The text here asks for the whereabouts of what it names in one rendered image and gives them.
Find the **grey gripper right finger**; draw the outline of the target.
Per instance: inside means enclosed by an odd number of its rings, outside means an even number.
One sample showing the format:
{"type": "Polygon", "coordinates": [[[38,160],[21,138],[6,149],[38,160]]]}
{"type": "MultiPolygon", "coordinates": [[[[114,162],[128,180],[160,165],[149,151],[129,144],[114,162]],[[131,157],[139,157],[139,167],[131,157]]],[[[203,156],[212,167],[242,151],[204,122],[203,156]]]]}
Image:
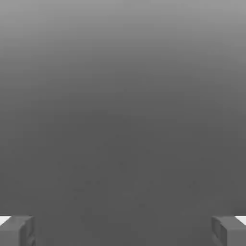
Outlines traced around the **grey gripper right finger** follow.
{"type": "Polygon", "coordinates": [[[215,246],[246,246],[246,216],[213,216],[211,230],[215,246]]]}

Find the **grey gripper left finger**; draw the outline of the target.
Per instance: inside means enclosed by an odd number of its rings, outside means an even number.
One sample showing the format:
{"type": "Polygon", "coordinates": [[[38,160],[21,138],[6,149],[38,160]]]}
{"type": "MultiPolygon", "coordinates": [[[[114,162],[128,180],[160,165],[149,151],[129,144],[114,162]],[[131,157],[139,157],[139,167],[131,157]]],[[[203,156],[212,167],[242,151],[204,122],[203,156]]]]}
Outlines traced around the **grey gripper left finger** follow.
{"type": "Polygon", "coordinates": [[[34,216],[0,215],[0,246],[36,246],[34,216]]]}

